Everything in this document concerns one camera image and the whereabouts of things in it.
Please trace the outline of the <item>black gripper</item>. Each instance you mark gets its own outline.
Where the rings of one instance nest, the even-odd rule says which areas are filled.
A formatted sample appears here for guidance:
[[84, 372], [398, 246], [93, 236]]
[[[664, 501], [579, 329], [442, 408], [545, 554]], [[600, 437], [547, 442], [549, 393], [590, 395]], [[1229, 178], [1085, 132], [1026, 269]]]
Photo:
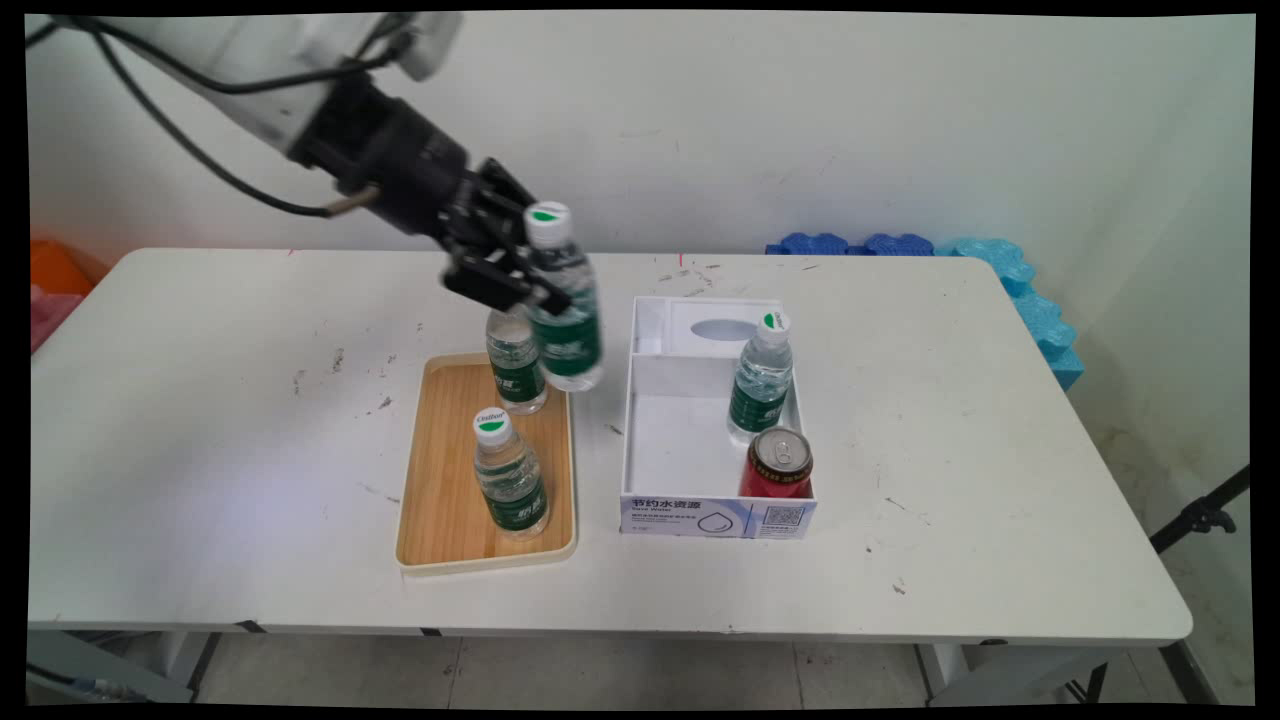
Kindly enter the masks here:
[[[468, 154], [404, 100], [380, 91], [371, 76], [347, 76], [312, 115], [292, 159], [317, 167], [344, 196], [379, 190], [369, 211], [406, 234], [436, 238], [440, 214], [454, 201], [454, 238], [481, 252], [529, 245], [525, 211], [538, 199], [509, 169], [486, 158], [468, 170]], [[558, 316], [571, 297], [518, 254], [451, 255], [444, 287], [500, 313], [517, 305]]]

